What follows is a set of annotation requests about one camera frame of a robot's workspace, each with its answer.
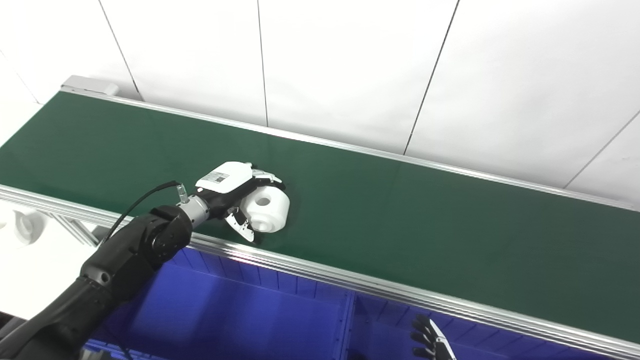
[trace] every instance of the black cable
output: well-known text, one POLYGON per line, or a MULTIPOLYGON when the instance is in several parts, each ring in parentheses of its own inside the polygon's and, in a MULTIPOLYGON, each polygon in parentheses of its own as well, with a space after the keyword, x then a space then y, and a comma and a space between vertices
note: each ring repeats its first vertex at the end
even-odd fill
POLYGON ((147 197, 149 197, 149 195, 151 195, 151 194, 153 194, 155 192, 158 192, 160 190, 164 190, 166 188, 170 188, 172 186, 178 186, 178 185, 180 185, 180 183, 178 183, 175 180, 172 180, 172 181, 169 181, 168 183, 164 183, 162 185, 158 185, 155 188, 149 190, 145 195, 142 195, 138 200, 136 200, 136 202, 134 202, 133 204, 131 204, 131 206, 129 206, 129 209, 127 209, 127 211, 125 211, 124 213, 122 213, 122 215, 120 215, 120 217, 118 218, 118 220, 116 220, 115 223, 113 223, 113 226, 111 227, 111 229, 109 229, 109 232, 104 237, 104 240, 102 242, 104 243, 105 241, 109 240, 111 235, 113 235, 113 233, 116 231, 116 229, 118 229, 118 226, 120 225, 122 220, 124 220, 124 218, 127 217, 127 215, 131 212, 131 210, 133 210, 139 203, 141 203, 143 200, 145 200, 147 197))

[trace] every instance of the metal frame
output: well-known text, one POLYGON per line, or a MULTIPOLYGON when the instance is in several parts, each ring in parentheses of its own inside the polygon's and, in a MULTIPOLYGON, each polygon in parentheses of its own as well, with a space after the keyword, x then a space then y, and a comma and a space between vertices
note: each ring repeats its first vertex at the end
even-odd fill
MULTIPOLYGON (((380 156, 382 158, 388 158, 396 161, 402 161, 448 172, 454 172, 456 174, 472 176, 478 179, 510 184, 522 188, 547 192, 554 195, 571 197, 574 199, 586 200, 599 204, 605 204, 608 206, 615 206, 618 208, 638 211, 638 209, 630 204, 625 204, 615 200, 571 192, 564 189, 553 188, 551 186, 528 183, 510 179, 507 177, 494 176, 483 172, 443 165, 432 161, 420 160, 408 156, 393 154, 390 152, 368 149, 365 147, 359 147, 340 142, 333 142, 330 140, 315 138, 313 136, 300 135, 296 133, 290 133, 288 131, 282 131, 253 124, 245 124, 242 122, 202 115, 190 111, 177 110, 160 105, 147 104, 145 102, 104 95, 97 92, 90 92, 69 86, 64 86, 61 91, 111 102, 117 102, 120 104, 136 106, 139 108, 146 108, 150 110, 182 115, 190 117, 192 119, 200 119, 215 122, 218 124, 240 127, 250 131, 257 131, 273 136, 290 138, 292 140, 316 143, 319 145, 335 147, 338 149, 356 151, 373 156, 380 156)), ((76 238, 78 238, 83 243, 87 243, 88 245, 90 245, 95 240, 95 237, 93 235, 89 236, 88 234, 91 233, 88 233, 88 230, 86 230, 86 228, 84 228, 78 220, 91 222, 99 226, 111 227, 115 220, 119 217, 119 214, 109 211, 104 211, 101 209, 93 208, 91 206, 85 206, 82 204, 56 199, 53 197, 48 197, 45 195, 40 195, 37 193, 28 192, 4 185, 0 185, 0 199, 50 213, 54 219, 63 224, 63 226, 65 226, 65 228, 68 229, 76 238)), ((127 224, 130 220, 131 217, 127 217, 122 222, 122 226, 127 224)), ((414 306, 425 307, 467 320, 485 323, 487 325, 500 327, 502 329, 516 331, 544 340, 549 340, 571 347, 595 352, 598 354, 615 357, 617 359, 631 360, 640 358, 639 344, 619 340, 609 336, 603 336, 594 332, 584 331, 574 327, 541 320, 531 316, 514 313, 512 311, 507 311, 484 304, 478 304, 476 302, 471 302, 468 300, 459 299, 428 290, 402 285, 396 282, 385 281, 374 277, 349 272, 339 268, 334 268, 311 261, 305 261, 290 256, 284 256, 276 254, 274 252, 269 252, 266 250, 257 249, 255 247, 233 243, 231 241, 213 238, 211 236, 202 234, 193 234, 190 246, 200 251, 225 256, 245 263, 259 265, 289 274, 300 275, 318 281, 328 282, 330 284, 336 284, 352 290, 377 295, 386 299, 396 300, 414 306)))
POLYGON ((100 241, 87 229, 83 223, 76 219, 69 219, 56 213, 49 213, 53 220, 65 228, 77 241, 83 245, 97 247, 100 241))

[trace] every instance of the black arm segment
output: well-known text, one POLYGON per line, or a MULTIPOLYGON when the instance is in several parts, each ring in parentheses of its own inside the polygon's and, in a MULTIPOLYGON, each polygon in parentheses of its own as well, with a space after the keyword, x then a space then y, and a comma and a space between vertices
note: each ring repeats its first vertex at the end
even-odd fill
POLYGON ((178 206, 134 218, 87 259, 54 302, 0 341, 0 359, 73 359, 116 306, 130 301, 189 244, 192 231, 191 219, 178 206))

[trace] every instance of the white wall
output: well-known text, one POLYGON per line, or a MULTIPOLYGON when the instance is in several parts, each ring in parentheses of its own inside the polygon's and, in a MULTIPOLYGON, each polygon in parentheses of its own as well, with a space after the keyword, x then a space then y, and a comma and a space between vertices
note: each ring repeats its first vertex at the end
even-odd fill
POLYGON ((7 0, 0 80, 45 102, 69 75, 91 76, 127 97, 640 207, 639 11, 630 0, 7 0))

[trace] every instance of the hole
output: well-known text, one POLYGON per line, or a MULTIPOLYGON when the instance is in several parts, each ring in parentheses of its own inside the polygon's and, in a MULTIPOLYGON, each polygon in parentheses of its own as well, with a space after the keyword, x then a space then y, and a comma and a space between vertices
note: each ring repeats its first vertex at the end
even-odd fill
POLYGON ((271 199, 268 199, 266 197, 261 197, 261 198, 259 198, 258 200, 255 201, 255 203, 260 205, 260 206, 269 205, 270 202, 271 202, 271 199))

